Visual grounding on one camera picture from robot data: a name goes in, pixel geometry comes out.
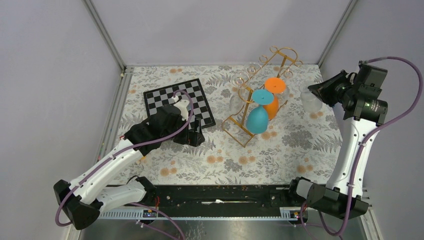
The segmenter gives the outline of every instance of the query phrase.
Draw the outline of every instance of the cable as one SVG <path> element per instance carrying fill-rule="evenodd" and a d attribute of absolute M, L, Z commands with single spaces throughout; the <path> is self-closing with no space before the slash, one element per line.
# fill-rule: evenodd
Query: cable
<path fill-rule="evenodd" d="M 156 227 L 154 227 L 154 226 L 150 226 L 149 224 L 143 224 L 143 223 L 140 223 L 140 222 L 137 222 L 136 224 L 140 224 L 142 228 L 143 228 L 143 227 L 147 227 L 147 228 L 149 228 L 149 229 L 155 230 L 155 231 L 157 231 L 157 232 L 159 232 L 159 233 L 161 233 L 161 234 L 163 234 L 163 235 L 166 235 L 166 236 L 168 236 L 168 237 L 170 237 L 170 238 L 172 238 L 172 239 L 174 239 L 174 240 L 179 240 L 178 238 L 176 238 L 176 237 L 172 236 L 171 234 L 169 234 L 169 233 L 167 233 L 167 232 L 165 232 L 165 231 L 162 231 L 162 230 L 160 230 L 159 228 L 156 228 Z"/>
<path fill-rule="evenodd" d="M 188 101 L 190 102 L 191 109 L 190 109 L 190 114 L 188 115 L 187 122 L 184 123 L 184 125 L 182 125 L 182 127 L 180 127 L 177 131 L 175 131 L 174 133 L 169 134 L 168 136 L 164 136 L 164 137 L 161 137 L 161 138 L 156 139 L 156 140 L 146 141 L 146 142 L 142 142 L 142 143 L 134 144 L 132 146 L 125 147 L 125 148 L 117 151 L 115 154 L 113 154 L 112 155 L 113 158 L 109 157 L 104 162 L 102 162 L 101 164 L 99 164 L 95 169 L 93 169 L 93 171 L 91 171 L 80 182 L 78 182 L 78 185 L 75 186 L 75 187 L 73 187 L 70 190 L 70 192 L 68 192 L 68 194 L 63 198 L 62 202 L 60 202 L 59 208 L 57 209 L 56 216 L 54 218 L 54 221 L 56 222 L 56 225 L 58 225 L 59 227 L 65 227 L 65 226 L 68 226 L 68 225 L 71 224 L 70 221 L 67 222 L 67 223 L 61 223 L 59 221 L 59 215 L 61 214 L 61 211 L 62 211 L 65 203 L 67 202 L 67 200 L 69 199 L 69 197 L 78 189 L 79 186 L 81 186 L 82 184 L 84 184 L 91 176 L 94 175 L 94 173 L 96 173 L 99 169 L 101 169 L 109 161 L 111 161 L 112 159 L 115 159 L 118 155 L 120 155 L 121 153 L 123 153 L 123 152 L 125 152 L 127 150 L 130 150 L 130 149 L 133 149 L 133 148 L 142 147 L 142 146 L 145 146 L 145 145 L 157 144 L 157 143 L 163 142 L 165 140 L 171 139 L 171 138 L 175 137 L 177 134 L 179 134 L 180 132 L 182 132 L 190 124 L 190 120 L 191 120 L 191 118 L 193 116 L 193 109 L 194 109 L 193 100 L 189 96 L 189 94 L 187 92 L 183 91 L 183 90 L 176 90 L 176 91 L 174 91 L 173 92 L 173 96 L 175 97 L 175 95 L 177 93 L 182 93 L 182 94 L 186 95 L 187 98 L 188 98 Z"/>
<path fill-rule="evenodd" d="M 152 211 L 157 212 L 158 214 L 163 215 L 165 218 L 167 218 L 176 227 L 176 229 L 178 229 L 178 232 L 181 234 L 182 240 L 186 240 L 186 236 L 184 235 L 183 230 L 181 230 L 181 228 L 178 226 L 178 224 L 174 220 L 172 220 L 170 216 L 166 215 L 163 211 L 154 209 L 153 207 L 149 207 L 149 206 L 140 204 L 138 202 L 131 202 L 130 204 L 134 205 L 134 206 L 142 207 L 142 208 L 145 208 L 145 209 L 150 209 Z"/>
<path fill-rule="evenodd" d="M 374 62 L 378 62 L 378 61 L 386 60 L 386 59 L 398 60 L 398 61 L 404 62 L 404 63 L 408 64 L 409 66 L 411 66 L 415 70 L 416 74 L 418 75 L 418 92 L 416 93 L 416 97 L 415 97 L 414 101 L 412 102 L 411 106 L 408 108 L 408 110 L 406 110 L 401 115 L 393 118 L 392 120 L 388 121 L 387 123 L 385 123 L 383 125 L 380 125 L 379 127 L 376 127 L 374 130 L 370 131 L 365 136 L 365 138 L 362 140 L 362 144 L 365 144 L 378 131 L 381 131 L 382 129 L 384 129 L 384 128 L 390 126 L 390 125 L 392 125 L 393 123 L 397 122 L 401 118 L 403 118 L 406 115 L 408 115 L 417 106 L 418 101 L 420 100 L 421 94 L 423 92 L 423 76 L 421 75 L 421 72 L 418 69 L 418 67 L 415 64 L 413 64 L 412 62 L 410 62 L 409 60 L 406 60 L 406 59 L 404 59 L 402 57 L 397 57 L 397 56 L 384 56 L 384 57 L 378 57 L 378 58 L 373 58 L 373 59 L 370 59 L 370 60 L 366 60 L 366 61 L 363 61 L 363 63 L 364 64 L 374 63 Z M 353 161 L 352 170 L 350 172 L 349 183 L 353 183 L 354 180 L 355 180 L 355 173 L 357 171 L 359 159 L 361 158 L 362 151 L 364 150 L 364 145 L 362 145 L 362 144 L 359 146 L 358 152 L 356 153 L 355 159 Z M 321 222 L 322 222 L 322 225 L 324 226 L 325 231 L 328 234 L 330 234 L 331 236 L 340 236 L 340 235 L 342 235 L 343 232 L 345 231 L 346 227 L 348 226 L 349 214 L 351 212 L 351 205 L 352 205 L 352 192 L 353 192 L 353 186 L 352 185 L 349 185 L 348 190 L 347 190 L 347 203 L 346 203 L 345 216 L 344 216 L 344 219 L 343 219 L 343 224 L 341 225 L 339 231 L 337 231 L 337 232 L 331 232 L 330 229 L 327 227 L 326 222 L 324 221 L 323 214 L 320 211 L 318 211 L 319 218 L 321 219 Z M 303 211 L 301 210 L 300 211 L 300 219 L 301 219 L 301 221 L 303 223 L 302 212 Z M 308 232 L 308 234 L 312 238 L 314 238 L 309 233 L 309 231 L 306 229 L 306 227 L 305 226 L 303 226 L 303 227 Z"/>
<path fill-rule="evenodd" d="M 279 226 L 282 226 L 282 227 L 292 227 L 292 228 L 295 228 L 296 227 L 296 224 L 278 224 Z M 305 223 L 304 224 L 305 226 L 311 226 L 311 227 L 318 227 L 318 228 L 324 228 L 324 226 L 323 225 L 319 225 L 319 224 L 317 224 L 317 223 Z"/>
<path fill-rule="evenodd" d="M 128 184 L 131 180 L 133 180 L 134 178 L 137 178 L 137 177 L 138 177 L 138 175 L 134 175 L 134 176 L 130 177 L 128 179 L 128 181 L 126 182 L 126 184 Z"/>

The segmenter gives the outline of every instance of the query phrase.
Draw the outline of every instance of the blue wine glass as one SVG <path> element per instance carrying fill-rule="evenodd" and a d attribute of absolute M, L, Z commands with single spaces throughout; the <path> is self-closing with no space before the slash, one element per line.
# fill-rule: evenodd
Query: blue wine glass
<path fill-rule="evenodd" d="M 268 112 L 263 105 L 271 104 L 274 95 L 265 89 L 259 89 L 253 92 L 251 98 L 259 106 L 252 109 L 247 116 L 246 128 L 252 134 L 261 134 L 268 128 Z"/>

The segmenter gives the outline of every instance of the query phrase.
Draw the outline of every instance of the metal frame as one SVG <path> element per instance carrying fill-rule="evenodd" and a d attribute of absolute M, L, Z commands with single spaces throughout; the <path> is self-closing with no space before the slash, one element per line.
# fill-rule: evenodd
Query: metal frame
<path fill-rule="evenodd" d="M 115 140 L 118 134 L 119 124 L 124 111 L 125 100 L 127 99 L 133 72 L 134 67 L 127 67 L 118 85 L 118 89 L 116 90 L 113 99 L 113 104 L 109 111 L 109 118 L 103 133 L 97 160 L 102 159 L 115 146 Z"/>
<path fill-rule="evenodd" d="M 119 54 L 117 50 L 117 47 L 112 41 L 111 36 L 106 30 L 105 25 L 103 24 L 102 19 L 100 18 L 99 13 L 97 12 L 96 7 L 94 6 L 92 0 L 82 0 L 82 2 L 87 8 L 87 11 L 90 13 L 92 20 L 94 24 L 96 25 L 100 35 L 103 37 L 104 41 L 106 42 L 106 45 L 110 50 L 110 53 L 112 53 L 112 56 L 115 59 L 121 71 L 124 72 L 126 65 L 124 61 L 122 60 L 121 55 Z"/>
<path fill-rule="evenodd" d="M 340 20 L 337 23 L 337 26 L 335 27 L 334 31 L 331 34 L 330 39 L 327 42 L 327 45 L 325 46 L 324 50 L 321 53 L 321 56 L 319 56 L 318 62 L 316 63 L 319 68 L 323 65 L 324 61 L 327 58 L 327 55 L 329 54 L 330 50 L 333 48 L 334 42 L 337 40 L 340 31 L 345 26 L 346 21 L 348 20 L 349 16 L 351 15 L 353 9 L 355 8 L 358 0 L 350 0 L 349 4 L 347 4 L 346 9 L 343 12 L 343 15 L 341 15 Z"/>

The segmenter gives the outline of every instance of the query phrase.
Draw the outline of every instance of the table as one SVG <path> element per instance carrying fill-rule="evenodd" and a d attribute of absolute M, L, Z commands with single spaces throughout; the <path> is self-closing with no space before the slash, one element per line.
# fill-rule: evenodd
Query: table
<path fill-rule="evenodd" d="M 265 66 L 261 79 L 275 77 L 278 69 Z M 318 66 L 293 68 L 294 77 L 286 80 L 290 90 L 287 105 L 269 123 L 268 130 L 256 135 L 246 148 L 221 129 L 236 91 L 230 77 L 241 71 L 242 65 L 135 67 L 116 143 L 132 125 L 147 117 L 143 92 L 196 78 L 216 125 L 202 130 L 206 141 L 199 147 L 166 141 L 109 184 L 125 184 L 134 175 L 145 176 L 155 185 L 288 184 L 295 177 L 325 184 L 336 164 L 342 137 L 333 110 L 324 105 L 318 112 L 305 112 L 299 91 L 305 80 L 322 81 Z"/>

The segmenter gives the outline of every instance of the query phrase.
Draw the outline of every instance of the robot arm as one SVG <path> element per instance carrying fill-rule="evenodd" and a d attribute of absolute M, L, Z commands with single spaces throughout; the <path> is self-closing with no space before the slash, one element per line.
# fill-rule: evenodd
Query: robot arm
<path fill-rule="evenodd" d="M 387 70 L 359 64 L 359 72 L 350 82 L 350 75 L 343 70 L 333 78 L 308 89 L 322 102 L 333 107 L 341 103 L 344 110 L 343 143 L 338 159 L 325 186 L 297 177 L 290 183 L 290 192 L 306 199 L 307 206 L 339 219 L 345 217 L 349 186 L 353 187 L 349 218 L 364 214 L 368 203 L 361 201 L 362 181 L 368 156 L 378 132 L 363 144 L 364 138 L 384 123 L 387 102 L 379 100 L 381 85 Z M 363 145 L 358 165 L 354 171 L 354 181 L 350 182 L 355 157 Z"/>
<path fill-rule="evenodd" d="M 161 106 L 157 108 L 157 113 L 133 125 L 117 146 L 85 173 L 70 182 L 60 180 L 54 185 L 59 205 L 69 195 L 63 205 L 63 211 L 77 230 L 88 227 L 102 212 L 128 203 L 140 202 L 155 195 L 155 187 L 145 177 L 138 177 L 135 181 L 119 187 L 105 187 L 124 168 L 159 148 L 161 143 L 127 149 L 128 147 L 168 136 L 187 122 L 189 101 L 179 100 L 177 96 L 173 100 L 175 104 Z M 194 123 L 193 130 L 189 131 L 187 125 L 173 141 L 195 147 L 200 145 L 205 140 L 201 132 L 200 118 L 195 118 Z"/>

